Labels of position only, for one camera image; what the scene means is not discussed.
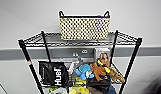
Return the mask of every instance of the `bag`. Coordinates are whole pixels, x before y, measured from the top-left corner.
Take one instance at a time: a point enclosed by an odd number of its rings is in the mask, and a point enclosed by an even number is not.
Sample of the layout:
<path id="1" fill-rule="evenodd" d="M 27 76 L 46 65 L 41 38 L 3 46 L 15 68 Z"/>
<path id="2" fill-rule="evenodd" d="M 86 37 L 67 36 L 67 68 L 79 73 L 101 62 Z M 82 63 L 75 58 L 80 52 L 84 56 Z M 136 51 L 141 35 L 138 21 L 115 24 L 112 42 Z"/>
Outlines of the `bag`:
<path id="1" fill-rule="evenodd" d="M 108 93 L 109 86 L 111 84 L 110 76 L 109 75 L 106 75 L 106 76 L 99 75 L 99 77 L 102 78 L 103 80 L 97 81 L 95 77 L 88 78 L 86 86 L 93 87 L 103 93 Z"/>
<path id="2" fill-rule="evenodd" d="M 59 16 L 63 40 L 103 40 L 108 36 L 109 11 L 104 16 L 64 16 L 60 11 Z"/>
<path id="3" fill-rule="evenodd" d="M 69 80 L 64 62 L 39 61 L 39 74 L 44 85 L 65 87 Z"/>

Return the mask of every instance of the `woven basket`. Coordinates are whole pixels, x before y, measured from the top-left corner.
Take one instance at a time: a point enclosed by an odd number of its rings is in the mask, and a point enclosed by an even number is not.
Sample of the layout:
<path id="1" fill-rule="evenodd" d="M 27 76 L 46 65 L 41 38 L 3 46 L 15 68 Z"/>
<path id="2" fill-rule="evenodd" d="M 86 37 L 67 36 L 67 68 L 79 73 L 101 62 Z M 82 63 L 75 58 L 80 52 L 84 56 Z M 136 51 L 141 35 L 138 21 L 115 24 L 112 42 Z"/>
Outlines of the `woven basket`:
<path id="1" fill-rule="evenodd" d="M 104 16 L 64 16 L 60 11 L 59 16 L 63 40 L 103 40 L 108 37 L 108 11 Z"/>

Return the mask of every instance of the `basket handle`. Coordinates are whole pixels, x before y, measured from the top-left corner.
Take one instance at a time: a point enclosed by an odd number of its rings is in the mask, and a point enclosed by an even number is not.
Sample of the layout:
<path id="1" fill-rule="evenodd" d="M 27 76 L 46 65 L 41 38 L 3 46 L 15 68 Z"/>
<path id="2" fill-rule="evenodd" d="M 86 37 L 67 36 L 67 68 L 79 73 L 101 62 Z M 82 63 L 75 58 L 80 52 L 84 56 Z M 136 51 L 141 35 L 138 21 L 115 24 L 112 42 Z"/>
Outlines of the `basket handle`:
<path id="1" fill-rule="evenodd" d="M 106 11 L 106 13 L 104 14 L 104 17 L 106 17 L 106 15 L 107 15 L 107 17 L 110 17 L 109 11 Z"/>
<path id="2" fill-rule="evenodd" d="M 62 11 L 59 11 L 59 16 L 61 18 L 61 16 L 64 16 L 64 13 Z"/>

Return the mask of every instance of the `black package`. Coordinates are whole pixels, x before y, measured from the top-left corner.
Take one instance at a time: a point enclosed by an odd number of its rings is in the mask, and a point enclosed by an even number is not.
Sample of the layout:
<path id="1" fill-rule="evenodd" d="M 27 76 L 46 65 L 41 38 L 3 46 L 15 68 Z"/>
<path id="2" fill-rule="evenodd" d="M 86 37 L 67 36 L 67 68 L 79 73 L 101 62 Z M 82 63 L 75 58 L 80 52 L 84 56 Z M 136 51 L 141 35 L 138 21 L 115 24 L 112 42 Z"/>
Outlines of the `black package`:
<path id="1" fill-rule="evenodd" d="M 39 61 L 39 74 L 44 85 L 65 87 L 69 80 L 64 62 Z"/>
<path id="2" fill-rule="evenodd" d="M 109 86 L 111 84 L 110 76 L 109 75 L 106 75 L 106 76 L 99 75 L 99 77 L 102 78 L 103 80 L 97 81 L 95 77 L 88 78 L 87 87 L 93 87 L 103 93 L 108 93 Z"/>

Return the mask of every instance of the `wicker basket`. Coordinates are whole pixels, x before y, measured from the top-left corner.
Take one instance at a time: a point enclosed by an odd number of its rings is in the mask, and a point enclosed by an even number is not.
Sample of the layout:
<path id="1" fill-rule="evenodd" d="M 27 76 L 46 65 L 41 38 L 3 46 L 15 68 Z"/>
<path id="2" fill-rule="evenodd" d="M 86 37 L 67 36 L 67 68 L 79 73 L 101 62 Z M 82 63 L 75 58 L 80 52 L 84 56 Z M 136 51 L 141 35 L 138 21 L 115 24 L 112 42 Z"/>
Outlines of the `wicker basket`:
<path id="1" fill-rule="evenodd" d="M 103 40 L 108 36 L 109 11 L 104 16 L 64 16 L 59 12 L 61 39 Z"/>

